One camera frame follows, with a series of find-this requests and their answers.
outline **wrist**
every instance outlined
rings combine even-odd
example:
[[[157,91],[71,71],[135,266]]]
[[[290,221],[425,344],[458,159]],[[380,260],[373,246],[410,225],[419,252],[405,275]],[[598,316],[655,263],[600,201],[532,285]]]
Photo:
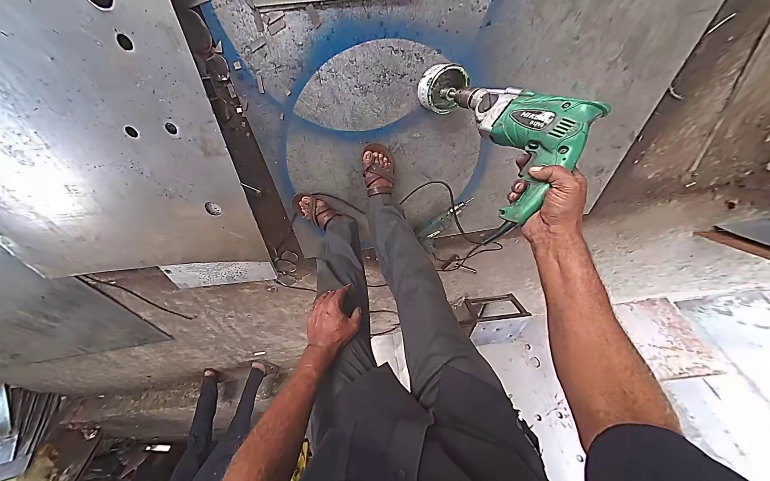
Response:
[[[302,353],[302,360],[299,363],[299,366],[311,366],[318,370],[324,370],[331,365],[331,362],[335,359],[336,355],[336,347],[308,344],[305,347],[305,352]]]
[[[549,226],[540,232],[532,232],[526,235],[531,248],[534,251],[548,250],[557,247],[577,246],[583,244],[581,226],[578,224],[568,226]]]

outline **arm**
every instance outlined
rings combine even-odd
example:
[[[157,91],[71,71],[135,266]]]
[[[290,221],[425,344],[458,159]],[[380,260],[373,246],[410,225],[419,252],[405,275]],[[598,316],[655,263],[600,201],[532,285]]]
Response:
[[[554,369],[584,450],[615,424],[681,433],[658,381],[619,326],[581,235],[587,180],[560,166],[532,168],[530,174],[552,184],[522,232],[537,259]],[[523,191],[517,182],[510,199]]]
[[[323,294],[308,317],[308,346],[299,368],[231,460],[223,481],[286,480],[293,475],[316,388],[338,349],[358,330],[361,310],[340,310],[345,286]]]

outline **brown leather sandal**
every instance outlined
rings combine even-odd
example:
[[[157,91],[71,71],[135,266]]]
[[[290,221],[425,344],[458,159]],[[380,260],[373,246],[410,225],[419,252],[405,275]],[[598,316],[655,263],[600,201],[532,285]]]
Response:
[[[304,198],[307,198],[305,202],[308,203],[307,216],[302,213],[302,199]],[[309,193],[297,193],[294,195],[293,210],[298,216],[308,219],[314,225],[323,229],[326,228],[328,221],[340,215],[331,205],[326,203],[325,200],[317,199]]]
[[[373,159],[366,161],[364,154],[362,154],[361,165],[363,167],[363,170],[361,174],[365,177],[365,187],[367,187],[367,197],[373,197],[378,193],[391,193],[391,191],[393,190],[393,182],[394,182],[393,155],[391,155],[391,151],[389,151],[388,148],[383,146],[382,144],[368,144],[367,147],[365,147],[364,152],[368,152],[368,151],[381,154],[382,157],[388,158],[391,161],[391,165],[387,168],[380,167],[379,164],[373,162]],[[374,182],[380,179],[385,179],[389,181],[391,185],[378,186],[378,187],[372,188],[371,185],[373,185]]]

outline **metal frame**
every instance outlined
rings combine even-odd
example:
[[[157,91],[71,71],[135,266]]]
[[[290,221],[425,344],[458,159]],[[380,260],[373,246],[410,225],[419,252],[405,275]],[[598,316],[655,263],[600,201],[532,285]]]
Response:
[[[493,302],[504,302],[504,301],[510,301],[512,304],[516,307],[516,309],[519,312],[514,312],[512,314],[501,314],[499,316],[488,316],[483,317],[481,314],[483,313],[483,307],[487,304],[491,304]],[[480,297],[477,299],[465,299],[465,307],[468,308],[468,312],[471,314],[471,317],[476,322],[488,322],[488,321],[501,321],[504,319],[515,319],[515,318],[525,318],[530,316],[530,312],[527,312],[524,307],[522,307],[522,304],[519,302],[518,299],[516,299],[516,296],[512,295],[512,293],[508,293],[506,295],[496,295],[492,297]]]

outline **drill handle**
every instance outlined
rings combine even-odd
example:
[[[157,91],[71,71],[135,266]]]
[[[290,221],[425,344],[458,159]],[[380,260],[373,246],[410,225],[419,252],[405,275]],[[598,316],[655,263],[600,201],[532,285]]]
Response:
[[[540,210],[546,192],[551,188],[545,180],[537,180],[528,173],[531,167],[546,165],[562,165],[566,169],[575,169],[581,157],[584,144],[587,143],[587,130],[572,136],[564,145],[553,146],[550,151],[542,144],[532,144],[525,151],[530,155],[530,161],[519,172],[519,178],[527,182],[527,187],[518,200],[500,210],[499,217],[505,221],[523,225]]]

